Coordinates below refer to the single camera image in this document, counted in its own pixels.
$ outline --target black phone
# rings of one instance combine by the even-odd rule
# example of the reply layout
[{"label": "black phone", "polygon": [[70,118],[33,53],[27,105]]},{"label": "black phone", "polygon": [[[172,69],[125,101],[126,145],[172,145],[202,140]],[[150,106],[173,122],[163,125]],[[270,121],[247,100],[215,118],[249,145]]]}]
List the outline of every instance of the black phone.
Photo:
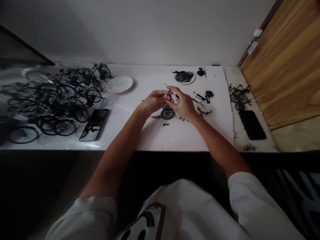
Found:
[{"label": "black phone", "polygon": [[101,129],[105,120],[107,119],[107,115],[109,113],[109,109],[96,109],[93,111],[92,115],[89,118],[89,121],[84,128],[79,141],[95,141],[98,139]]},{"label": "black phone", "polygon": [[253,111],[239,111],[239,116],[249,139],[262,140],[267,138]]}]

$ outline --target dark floor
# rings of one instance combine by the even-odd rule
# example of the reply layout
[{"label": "dark floor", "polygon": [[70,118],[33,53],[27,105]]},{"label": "dark floor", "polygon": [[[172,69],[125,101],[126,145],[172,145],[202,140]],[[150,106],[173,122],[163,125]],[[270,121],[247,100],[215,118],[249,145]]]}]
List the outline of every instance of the dark floor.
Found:
[{"label": "dark floor", "polygon": [[[97,151],[1,151],[0,204],[2,218],[6,219],[2,227],[11,235],[9,239],[44,239],[50,226],[79,196],[102,154]],[[315,200],[310,189],[320,196],[319,152],[242,155],[295,226],[307,239],[317,239],[307,223],[301,196],[292,181],[311,202]],[[307,176],[309,181],[305,182],[301,176]],[[116,230],[135,219],[144,200],[159,186],[181,178],[194,181],[231,213],[226,178],[209,153],[136,152],[120,187]],[[312,208],[311,211],[315,211],[312,221],[320,226],[320,213]]]}]

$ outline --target wood grain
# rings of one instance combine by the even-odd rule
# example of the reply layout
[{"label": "wood grain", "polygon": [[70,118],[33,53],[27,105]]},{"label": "wood grain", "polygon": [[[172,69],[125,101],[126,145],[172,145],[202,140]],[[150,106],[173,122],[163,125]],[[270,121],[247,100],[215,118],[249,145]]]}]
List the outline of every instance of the wood grain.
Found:
[{"label": "wood grain", "polygon": [[320,115],[320,9],[284,0],[241,66],[271,130]]}]

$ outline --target graphic print on shirt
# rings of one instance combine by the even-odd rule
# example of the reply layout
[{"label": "graphic print on shirt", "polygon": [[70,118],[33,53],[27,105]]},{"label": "graphic print on shirt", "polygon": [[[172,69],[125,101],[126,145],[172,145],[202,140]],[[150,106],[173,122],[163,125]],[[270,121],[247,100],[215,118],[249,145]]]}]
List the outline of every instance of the graphic print on shirt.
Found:
[{"label": "graphic print on shirt", "polygon": [[160,240],[165,210],[166,207],[158,202],[150,204],[114,240]]}]

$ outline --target white shirt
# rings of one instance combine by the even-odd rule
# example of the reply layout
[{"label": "white shirt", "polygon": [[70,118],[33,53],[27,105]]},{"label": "white shirt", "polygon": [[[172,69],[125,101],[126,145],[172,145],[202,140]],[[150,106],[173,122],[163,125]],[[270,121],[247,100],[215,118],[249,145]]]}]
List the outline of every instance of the white shirt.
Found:
[{"label": "white shirt", "polygon": [[[114,239],[304,239],[254,175],[235,173],[228,186],[235,219],[209,193],[181,179],[155,191]],[[116,217],[112,198],[77,199],[46,239],[112,239]]]}]

